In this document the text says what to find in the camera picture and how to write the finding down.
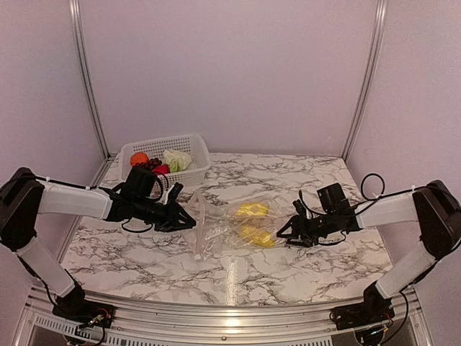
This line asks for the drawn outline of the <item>orange fake pumpkin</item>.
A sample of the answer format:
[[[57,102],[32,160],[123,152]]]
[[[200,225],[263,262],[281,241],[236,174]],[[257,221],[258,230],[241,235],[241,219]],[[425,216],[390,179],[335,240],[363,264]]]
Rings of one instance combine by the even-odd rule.
[[[130,157],[131,167],[147,167],[149,164],[148,155],[143,152],[138,152]]]

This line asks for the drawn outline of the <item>purple fake grapes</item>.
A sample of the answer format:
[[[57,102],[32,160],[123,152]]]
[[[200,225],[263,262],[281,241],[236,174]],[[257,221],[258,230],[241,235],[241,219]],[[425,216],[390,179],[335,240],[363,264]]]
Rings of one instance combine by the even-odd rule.
[[[148,171],[153,171],[156,167],[159,167],[163,164],[162,160],[159,158],[149,159],[147,162],[142,163],[142,168],[147,169]]]

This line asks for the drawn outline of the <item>white fake cauliflower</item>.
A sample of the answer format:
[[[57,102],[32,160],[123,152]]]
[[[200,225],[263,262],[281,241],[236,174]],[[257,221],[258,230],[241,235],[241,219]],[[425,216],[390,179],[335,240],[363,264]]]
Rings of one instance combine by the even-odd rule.
[[[164,162],[169,166],[170,173],[183,172],[192,163],[192,157],[182,151],[165,150]]]

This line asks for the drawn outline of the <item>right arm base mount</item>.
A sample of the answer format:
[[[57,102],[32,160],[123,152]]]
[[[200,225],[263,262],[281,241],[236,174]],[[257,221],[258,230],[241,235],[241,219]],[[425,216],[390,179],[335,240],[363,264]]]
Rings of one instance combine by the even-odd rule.
[[[333,308],[329,317],[338,330],[344,330],[389,321],[394,316],[395,312],[390,303],[371,310],[366,309],[364,303],[354,303]]]

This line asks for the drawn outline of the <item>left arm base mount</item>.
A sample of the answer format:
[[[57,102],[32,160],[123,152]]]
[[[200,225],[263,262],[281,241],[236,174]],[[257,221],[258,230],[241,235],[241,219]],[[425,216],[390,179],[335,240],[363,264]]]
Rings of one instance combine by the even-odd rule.
[[[53,314],[71,321],[79,322],[85,327],[90,326],[90,321],[102,315],[102,320],[98,323],[99,326],[110,328],[115,314],[115,307],[110,304],[99,303],[94,301],[83,302],[83,306],[77,312],[64,311],[63,306],[55,305],[53,307]]]

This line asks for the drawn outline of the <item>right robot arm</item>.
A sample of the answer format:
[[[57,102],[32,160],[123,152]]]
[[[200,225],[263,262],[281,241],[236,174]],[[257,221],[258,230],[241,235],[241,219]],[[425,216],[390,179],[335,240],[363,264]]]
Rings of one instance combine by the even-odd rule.
[[[364,323],[373,322],[395,294],[422,280],[438,262],[460,247],[460,202],[441,180],[383,193],[355,205],[339,183],[317,193],[323,210],[311,210],[303,197],[298,197],[293,203],[295,215],[277,232],[278,238],[308,248],[320,245],[321,239],[337,232],[410,232],[406,236],[395,235],[407,242],[401,246],[401,256],[364,291],[363,302],[357,307],[357,317]]]

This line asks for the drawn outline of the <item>red fake pepper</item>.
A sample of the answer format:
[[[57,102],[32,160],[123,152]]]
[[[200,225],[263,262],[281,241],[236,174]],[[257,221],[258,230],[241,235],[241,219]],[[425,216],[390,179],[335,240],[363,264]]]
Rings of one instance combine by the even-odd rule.
[[[152,172],[155,174],[155,175],[167,175],[170,170],[169,170],[169,166],[167,164],[162,164],[162,165],[159,165],[159,166],[156,166]]]

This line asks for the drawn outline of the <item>clear zip top bag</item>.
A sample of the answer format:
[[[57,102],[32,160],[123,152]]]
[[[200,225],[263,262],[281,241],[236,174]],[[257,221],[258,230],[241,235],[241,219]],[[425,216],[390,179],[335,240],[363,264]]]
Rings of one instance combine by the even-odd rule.
[[[267,204],[269,214],[264,218],[236,218],[235,212],[243,203]],[[244,226],[269,232],[275,241],[274,247],[279,247],[283,240],[277,238],[277,232],[291,216],[288,208],[270,195],[256,196],[225,205],[213,205],[199,190],[193,193],[185,205],[185,210],[196,220],[197,225],[193,229],[182,231],[181,234],[197,261],[206,260],[221,250],[266,248],[244,242],[238,235]]]

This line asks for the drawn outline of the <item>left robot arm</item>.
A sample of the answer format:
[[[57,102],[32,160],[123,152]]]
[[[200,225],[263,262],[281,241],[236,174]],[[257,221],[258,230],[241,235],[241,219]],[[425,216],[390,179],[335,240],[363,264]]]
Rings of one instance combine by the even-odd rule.
[[[144,169],[131,169],[115,187],[84,187],[39,177],[19,168],[1,187],[1,244],[48,291],[56,313],[86,320],[94,304],[84,289],[56,259],[36,230],[41,216],[78,216],[110,223],[138,220],[148,230],[170,233],[192,229],[197,222],[177,202],[182,184],[163,186],[159,177]]]

